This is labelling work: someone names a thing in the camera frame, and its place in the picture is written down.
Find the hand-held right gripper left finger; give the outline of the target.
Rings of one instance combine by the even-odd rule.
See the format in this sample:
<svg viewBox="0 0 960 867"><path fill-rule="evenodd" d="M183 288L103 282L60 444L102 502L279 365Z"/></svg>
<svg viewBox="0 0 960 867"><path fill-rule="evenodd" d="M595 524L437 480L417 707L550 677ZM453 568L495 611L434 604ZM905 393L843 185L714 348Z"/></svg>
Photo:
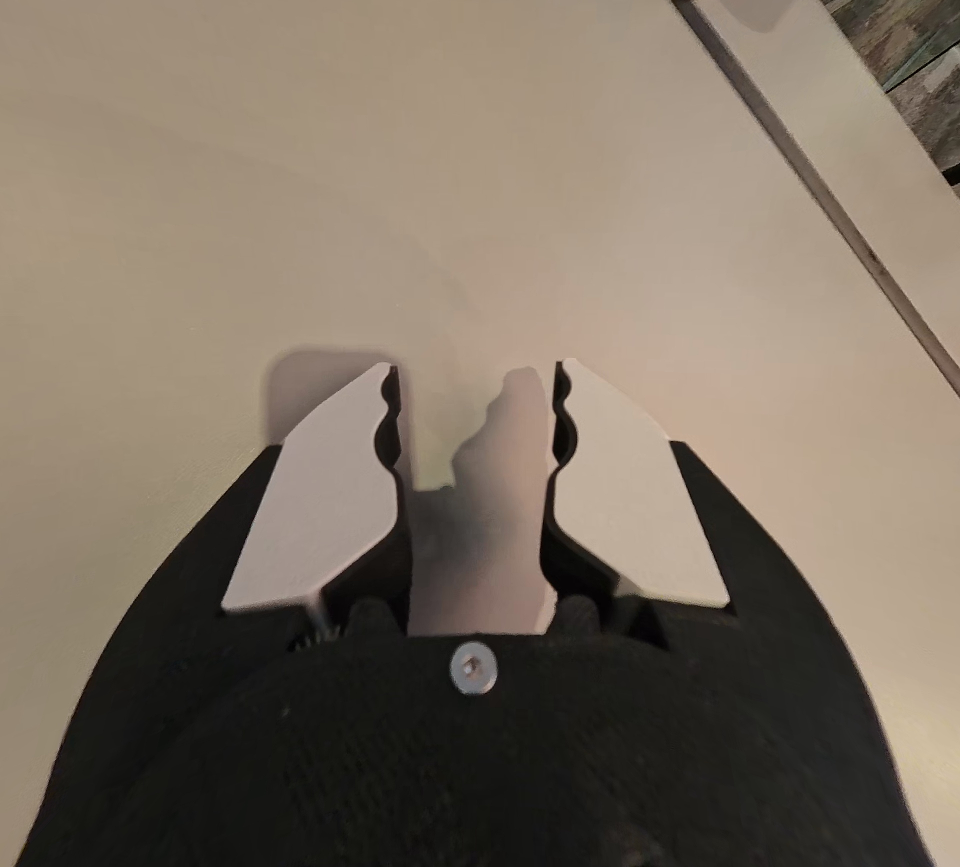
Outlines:
<svg viewBox="0 0 960 867"><path fill-rule="evenodd" d="M398 463L400 371L382 361L287 436L222 596L228 615L299 608L345 631L354 605L410 617L413 546Z"/></svg>

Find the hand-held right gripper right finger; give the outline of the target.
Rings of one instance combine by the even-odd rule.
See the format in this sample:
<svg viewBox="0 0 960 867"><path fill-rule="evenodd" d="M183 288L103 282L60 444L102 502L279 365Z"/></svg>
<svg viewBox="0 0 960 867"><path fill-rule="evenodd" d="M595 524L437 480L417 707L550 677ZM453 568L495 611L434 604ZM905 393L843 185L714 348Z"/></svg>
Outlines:
<svg viewBox="0 0 960 867"><path fill-rule="evenodd" d="M557 606L584 598L610 631L641 631L657 605L725 616L730 593L665 429L572 357L556 363L552 407L539 565Z"/></svg>

